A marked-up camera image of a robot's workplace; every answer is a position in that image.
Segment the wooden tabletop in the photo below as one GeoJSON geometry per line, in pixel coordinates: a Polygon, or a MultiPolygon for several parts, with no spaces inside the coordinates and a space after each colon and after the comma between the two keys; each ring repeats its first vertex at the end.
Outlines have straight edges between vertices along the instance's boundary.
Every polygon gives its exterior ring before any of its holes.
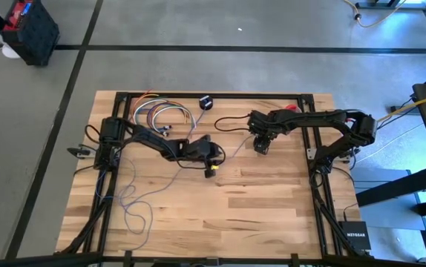
{"type": "MultiPolygon", "coordinates": [[[[100,128],[101,120],[111,115],[115,94],[115,91],[97,92],[89,124],[100,128]]],[[[317,111],[334,109],[332,95],[315,94],[314,98],[317,111]]],[[[201,114],[197,99],[172,101],[185,105],[195,118],[201,114]]],[[[190,140],[210,134],[212,141],[231,156],[249,133],[216,131],[213,123],[217,119],[244,116],[251,110],[268,113],[289,104],[295,103],[285,99],[215,99],[214,107],[205,112],[190,140]]],[[[246,120],[225,121],[219,126],[243,127],[246,120]]],[[[140,122],[145,124],[145,115],[140,116],[140,122]]],[[[169,139],[186,137],[190,125],[183,123],[182,114],[176,110],[161,113],[157,119],[158,125],[173,125],[169,139]]],[[[321,129],[325,145],[339,137],[336,130],[321,129]]],[[[280,135],[272,142],[266,156],[254,152],[252,140],[248,139],[235,158],[220,166],[216,177],[205,179],[203,171],[182,170],[170,187],[142,198],[151,205],[153,219],[145,203],[131,206],[129,213],[142,215],[147,225],[153,220],[149,233],[147,229],[141,234],[131,232],[142,231],[142,219],[125,217],[125,210],[116,199],[105,255],[122,256],[124,251],[142,244],[149,234],[147,243],[134,251],[134,256],[290,258],[290,254],[297,253],[302,259],[321,258],[301,130],[294,130],[288,136],[280,135]]],[[[85,144],[95,145],[87,139],[85,144]]],[[[78,168],[92,164],[92,159],[80,160],[78,168]]],[[[123,199],[124,203],[165,187],[179,170],[175,162],[167,162],[158,152],[140,144],[130,144],[122,152],[116,195],[133,179],[132,164],[136,170],[136,191],[123,199]]],[[[343,163],[335,166],[348,171],[348,166],[343,163]]],[[[74,177],[57,251],[69,245],[88,220],[97,177],[98,171],[93,169],[79,172],[74,177]]],[[[356,203],[353,184],[340,171],[333,171],[330,187],[340,220],[344,208],[356,203]]],[[[356,206],[347,209],[347,218],[360,219],[356,206]]],[[[324,224],[332,253],[330,227],[326,220],[324,224]]],[[[98,231],[99,226],[94,234],[94,248],[98,231]]]]}

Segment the gray floor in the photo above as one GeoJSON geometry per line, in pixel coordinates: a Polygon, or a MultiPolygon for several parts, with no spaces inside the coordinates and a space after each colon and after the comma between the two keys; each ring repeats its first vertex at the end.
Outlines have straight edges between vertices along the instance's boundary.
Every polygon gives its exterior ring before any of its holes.
{"type": "MultiPolygon", "coordinates": [[[[95,1],[44,4],[59,23],[60,43],[80,44],[95,1]]],[[[9,5],[0,0],[0,13],[9,5]]],[[[363,12],[364,23],[385,13],[363,12]]],[[[426,48],[426,19],[421,12],[398,12],[378,27],[362,29],[339,0],[104,0],[91,44],[426,48]]],[[[37,68],[0,54],[0,257],[75,58],[75,51],[56,51],[48,67],[37,68]]],[[[88,51],[19,257],[53,253],[76,167],[66,148],[82,141],[96,90],[333,93],[337,108],[360,108],[381,117],[385,107],[401,104],[411,86],[424,81],[426,55],[88,51]]],[[[358,160],[421,122],[409,116],[384,128],[358,160]]],[[[421,126],[358,165],[418,171],[426,167],[423,151],[426,155],[421,126]]],[[[421,239],[419,233],[371,231],[373,254],[379,258],[425,256],[422,245],[409,245],[421,239]]]]}

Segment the wooden table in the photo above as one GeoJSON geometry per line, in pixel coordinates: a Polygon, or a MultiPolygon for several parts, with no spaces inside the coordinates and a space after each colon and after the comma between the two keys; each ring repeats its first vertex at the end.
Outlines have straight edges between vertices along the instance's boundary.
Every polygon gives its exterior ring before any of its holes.
{"type": "MultiPolygon", "coordinates": [[[[115,91],[98,91],[94,100],[89,124],[100,128],[103,118],[111,115],[115,91]]],[[[315,94],[317,111],[334,109],[332,95],[315,94]]],[[[185,105],[197,118],[201,109],[197,99],[172,99],[185,105]]],[[[249,135],[247,131],[219,132],[213,123],[223,116],[243,116],[252,109],[267,113],[294,104],[285,99],[215,99],[214,107],[206,111],[190,140],[210,134],[212,141],[221,145],[226,155],[232,155],[249,135]]],[[[246,126],[246,120],[224,121],[222,128],[246,126]]],[[[140,116],[145,124],[145,115],[140,116]]],[[[159,115],[158,125],[173,125],[169,138],[185,138],[190,126],[175,110],[159,115]]],[[[329,128],[321,129],[325,145],[340,137],[329,128]]],[[[301,259],[320,259],[318,234],[308,182],[307,161],[301,130],[290,135],[280,135],[264,156],[254,152],[253,138],[246,141],[234,159],[220,166],[211,179],[203,171],[183,170],[166,190],[145,197],[153,208],[153,222],[148,242],[133,252],[138,257],[235,257],[235,258],[290,258],[297,253],[301,259]]],[[[95,145],[85,139],[85,144],[95,145]]],[[[140,144],[130,144],[122,152],[116,194],[133,178],[135,164],[137,188],[135,194],[125,199],[155,191],[169,183],[178,171],[175,162],[165,161],[159,153],[140,144]]],[[[92,165],[91,159],[80,160],[78,168],[92,165]]],[[[348,171],[348,166],[335,166],[348,171]]],[[[98,171],[79,172],[73,179],[70,198],[63,219],[56,250],[65,248],[88,220],[94,196],[98,171]]],[[[340,171],[330,174],[330,187],[338,220],[345,207],[356,203],[351,180],[340,171]]],[[[123,256],[146,239],[146,232],[132,234],[124,221],[124,210],[118,201],[113,204],[106,242],[106,256],[123,256]]],[[[147,205],[129,209],[151,217],[147,205]]],[[[349,220],[359,220],[356,206],[347,209],[349,220]]],[[[134,231],[142,229],[142,221],[127,217],[134,231]]],[[[330,227],[324,220],[327,247],[332,253],[330,227]]],[[[93,248],[97,244],[94,233],[93,248]]]]}

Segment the wire bundle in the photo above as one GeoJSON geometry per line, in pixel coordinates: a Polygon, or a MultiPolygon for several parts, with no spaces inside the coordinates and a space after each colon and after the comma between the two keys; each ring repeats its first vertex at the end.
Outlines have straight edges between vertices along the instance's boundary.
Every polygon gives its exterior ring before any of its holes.
{"type": "Polygon", "coordinates": [[[178,102],[169,101],[165,97],[159,96],[158,94],[155,94],[155,93],[149,93],[149,92],[150,92],[150,90],[145,92],[133,104],[133,108],[132,108],[132,112],[131,112],[131,121],[133,123],[139,124],[140,123],[139,117],[138,117],[139,112],[140,111],[147,111],[146,121],[147,121],[147,125],[149,126],[149,128],[152,129],[153,131],[155,131],[156,133],[159,133],[163,136],[168,136],[167,131],[172,129],[172,126],[166,125],[166,126],[158,127],[156,125],[156,119],[159,116],[159,114],[161,114],[163,111],[167,111],[169,109],[178,109],[182,112],[182,115],[185,118],[185,122],[184,122],[185,124],[190,119],[191,129],[193,130],[197,127],[197,122],[196,122],[195,118],[193,117],[193,115],[191,115],[191,112],[188,108],[185,108],[185,106],[183,106],[182,104],[180,104],[178,102]],[[139,101],[141,99],[144,99],[148,96],[155,96],[155,98],[150,99],[150,100],[142,103],[141,105],[139,105],[139,107],[136,108],[137,103],[139,103],[139,101]],[[149,104],[154,104],[154,105],[149,107],[149,108],[145,108],[145,106],[147,106],[149,104]]]}

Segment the robotic arm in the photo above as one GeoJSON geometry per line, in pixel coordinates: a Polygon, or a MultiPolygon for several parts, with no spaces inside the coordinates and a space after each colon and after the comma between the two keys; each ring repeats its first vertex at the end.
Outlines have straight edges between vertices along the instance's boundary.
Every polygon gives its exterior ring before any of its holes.
{"type": "Polygon", "coordinates": [[[312,113],[296,113],[282,109],[267,115],[252,111],[248,121],[249,131],[254,134],[255,151],[267,154],[269,145],[279,134],[289,134],[299,127],[330,127],[343,136],[329,146],[321,146],[315,152],[312,170],[322,174],[331,172],[333,160],[350,149],[375,142],[376,120],[357,110],[336,110],[312,113]]]}
{"type": "Polygon", "coordinates": [[[139,142],[159,151],[164,159],[178,162],[182,168],[189,167],[183,167],[179,161],[203,162],[205,178],[215,175],[216,166],[223,163],[225,157],[223,149],[218,144],[211,142],[209,135],[192,143],[188,139],[165,140],[141,125],[135,125],[118,117],[108,117],[102,120],[99,149],[94,158],[94,168],[112,170],[117,167],[118,152],[131,142],[139,142]],[[125,132],[129,133],[131,137],[123,139],[125,132]],[[223,159],[213,159],[222,154],[220,150],[223,151],[223,159]]]}

